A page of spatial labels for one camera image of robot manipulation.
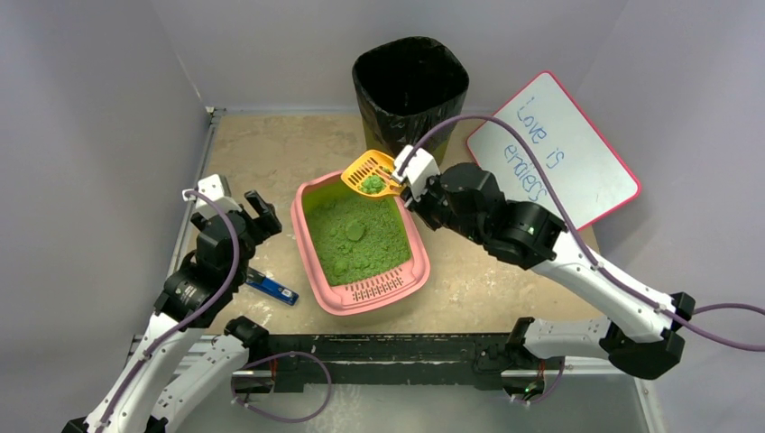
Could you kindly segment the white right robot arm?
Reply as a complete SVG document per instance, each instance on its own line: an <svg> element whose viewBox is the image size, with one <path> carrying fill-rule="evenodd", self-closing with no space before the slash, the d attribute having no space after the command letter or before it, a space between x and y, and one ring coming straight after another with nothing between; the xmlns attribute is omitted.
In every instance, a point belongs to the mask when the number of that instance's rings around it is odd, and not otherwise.
<svg viewBox="0 0 765 433"><path fill-rule="evenodd" d="M543 206L507 199L494 175L472 162L446 171L427 163L406 169L403 179L405 206L426 226L448 228L498 261L556 282L603 314L574 322L520 318L507 341L508 352L529 360L604 359L646 380L681 361L682 326L671 316L690 319L691 296L654 290L614 268Z"/></svg>

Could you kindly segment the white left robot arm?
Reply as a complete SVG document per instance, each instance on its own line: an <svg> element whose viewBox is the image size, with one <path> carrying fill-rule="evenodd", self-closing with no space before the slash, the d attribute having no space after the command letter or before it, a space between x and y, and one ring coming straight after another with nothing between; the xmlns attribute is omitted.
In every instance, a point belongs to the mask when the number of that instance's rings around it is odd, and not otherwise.
<svg viewBox="0 0 765 433"><path fill-rule="evenodd" d="M153 411L177 365L244 284L257 246L282 230L274 205L255 190L244 197L256 217L227 194L213 197L210 187L187 190L184 197L195 202L195 249L164 282L143 338L112 389L64 431L165 430L169 419Z"/></svg>

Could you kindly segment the yellow litter scoop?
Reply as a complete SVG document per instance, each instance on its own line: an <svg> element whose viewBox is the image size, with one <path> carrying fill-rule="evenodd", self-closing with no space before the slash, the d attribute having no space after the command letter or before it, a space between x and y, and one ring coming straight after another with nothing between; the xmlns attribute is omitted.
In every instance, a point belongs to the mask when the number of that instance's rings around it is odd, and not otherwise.
<svg viewBox="0 0 765 433"><path fill-rule="evenodd" d="M399 196L403 186L391 178L394 159L387 153L368 150L351 163L340 175L340 179L353 191L367 198L383 198ZM358 187L361 182L372 174L377 174L386 181L386 188L375 195L362 193Z"/></svg>

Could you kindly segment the green litter clump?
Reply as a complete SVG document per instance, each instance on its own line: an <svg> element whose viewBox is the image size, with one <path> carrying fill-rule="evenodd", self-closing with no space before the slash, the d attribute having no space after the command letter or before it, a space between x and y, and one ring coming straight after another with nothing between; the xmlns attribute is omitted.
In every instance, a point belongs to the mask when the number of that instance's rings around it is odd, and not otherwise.
<svg viewBox="0 0 765 433"><path fill-rule="evenodd" d="M372 174L365 178L358 189L367 195L375 195L382 192L386 188L386 181L377 174Z"/></svg>

